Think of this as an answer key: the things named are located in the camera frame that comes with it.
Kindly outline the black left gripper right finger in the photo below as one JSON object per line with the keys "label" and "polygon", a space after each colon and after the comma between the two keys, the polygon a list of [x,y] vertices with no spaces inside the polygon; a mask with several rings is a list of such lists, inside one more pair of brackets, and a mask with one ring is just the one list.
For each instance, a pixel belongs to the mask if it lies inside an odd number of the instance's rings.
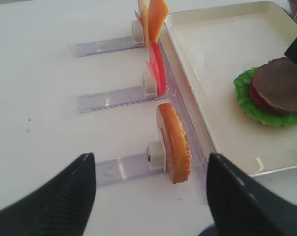
{"label": "black left gripper right finger", "polygon": [[297,206],[218,153],[209,156],[207,200],[220,236],[297,236]]}

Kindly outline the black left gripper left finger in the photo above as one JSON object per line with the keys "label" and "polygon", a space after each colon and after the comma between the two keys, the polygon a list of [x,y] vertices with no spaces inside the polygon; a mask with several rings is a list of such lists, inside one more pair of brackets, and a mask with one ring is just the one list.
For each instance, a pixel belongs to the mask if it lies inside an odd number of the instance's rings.
{"label": "black left gripper left finger", "polygon": [[82,154],[46,184],[0,210],[0,236],[81,236],[95,195],[94,155]]}

